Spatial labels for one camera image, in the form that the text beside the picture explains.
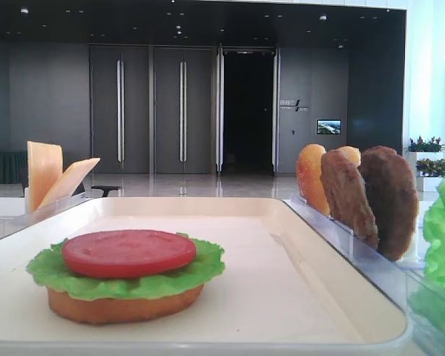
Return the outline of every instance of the clear plastic holder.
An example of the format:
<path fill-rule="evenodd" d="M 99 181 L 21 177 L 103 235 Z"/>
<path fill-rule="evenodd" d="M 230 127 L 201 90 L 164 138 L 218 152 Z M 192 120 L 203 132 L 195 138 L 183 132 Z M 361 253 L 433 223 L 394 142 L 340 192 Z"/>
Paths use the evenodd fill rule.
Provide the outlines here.
<path fill-rule="evenodd" d="M 445 356 L 445 291 L 419 271 L 404 271 L 360 241 L 344 224 L 313 209 L 299 194 L 291 208 L 362 275 L 409 316 L 414 341 L 431 356 Z"/>
<path fill-rule="evenodd" d="M 89 198 L 86 198 L 84 193 L 77 194 L 73 197 L 57 200 L 31 214 L 21 215 L 20 217 L 15 217 L 13 219 L 0 220 L 0 240 L 32 225 L 38 224 L 50 217 L 54 217 L 63 211 L 78 206 L 87 200 L 89 200 Z"/>

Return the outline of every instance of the open doorway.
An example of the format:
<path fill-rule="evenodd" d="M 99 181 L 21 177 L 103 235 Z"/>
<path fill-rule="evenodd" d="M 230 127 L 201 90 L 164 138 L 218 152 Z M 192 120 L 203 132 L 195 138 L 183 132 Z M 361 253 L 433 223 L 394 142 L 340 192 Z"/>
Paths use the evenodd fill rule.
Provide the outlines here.
<path fill-rule="evenodd" d="M 273 174 L 273 51 L 224 55 L 223 174 Z"/>

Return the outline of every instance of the toasted bun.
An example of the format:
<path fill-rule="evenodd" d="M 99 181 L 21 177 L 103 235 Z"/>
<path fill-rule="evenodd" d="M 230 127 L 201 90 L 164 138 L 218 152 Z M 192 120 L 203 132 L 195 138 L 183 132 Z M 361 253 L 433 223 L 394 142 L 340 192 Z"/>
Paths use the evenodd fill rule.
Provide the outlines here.
<path fill-rule="evenodd" d="M 337 150 L 344 154 L 346 158 L 349 159 L 356 167 L 361 164 L 361 152 L 358 148 L 343 146 L 338 148 Z"/>
<path fill-rule="evenodd" d="M 181 294 L 149 299 L 77 300 L 67 293 L 47 288 L 50 308 L 61 317 L 77 323 L 107 324 L 151 320 L 188 308 L 199 297 L 202 287 Z"/>
<path fill-rule="evenodd" d="M 328 201 L 320 179 L 321 157 L 325 152 L 325 148 L 321 145 L 308 145 L 300 152 L 297 161 L 297 181 L 300 193 L 308 204 L 328 216 Z"/>
<path fill-rule="evenodd" d="M 363 152 L 358 169 L 378 226 L 378 251 L 390 260 L 399 260 L 410 246 L 418 215 L 409 164 L 395 150 L 377 146 Z"/>
<path fill-rule="evenodd" d="M 333 150 L 323 155 L 321 172 L 332 217 L 352 228 L 360 240 L 377 248 L 378 227 L 356 164 L 339 149 Z"/>

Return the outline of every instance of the tomato slice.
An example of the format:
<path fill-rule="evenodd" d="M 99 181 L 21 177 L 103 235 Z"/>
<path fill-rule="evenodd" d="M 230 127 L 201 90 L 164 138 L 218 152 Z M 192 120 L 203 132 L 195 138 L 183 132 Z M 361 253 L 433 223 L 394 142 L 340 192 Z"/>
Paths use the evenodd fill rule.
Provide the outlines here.
<path fill-rule="evenodd" d="M 188 265 L 196 246 L 187 237 L 155 230 L 101 231 L 67 241 L 67 267 L 93 278 L 136 278 Z"/>

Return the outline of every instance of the potted plant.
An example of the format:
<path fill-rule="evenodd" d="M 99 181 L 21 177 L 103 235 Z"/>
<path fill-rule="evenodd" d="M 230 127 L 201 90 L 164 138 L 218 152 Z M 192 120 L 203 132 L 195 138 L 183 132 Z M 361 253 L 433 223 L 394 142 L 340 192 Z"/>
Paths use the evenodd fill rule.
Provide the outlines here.
<path fill-rule="evenodd" d="M 432 137 L 428 141 L 419 136 L 417 141 L 410 139 L 410 145 L 407 148 L 407 162 L 416 177 L 420 177 L 417 167 L 417 161 L 430 159 L 436 161 L 444 158 L 445 145 L 441 143 L 440 137 Z"/>
<path fill-rule="evenodd" d="M 437 191 L 442 179 L 445 177 L 445 159 L 430 160 L 420 159 L 416 168 L 420 172 L 417 177 L 417 189 L 419 191 Z"/>

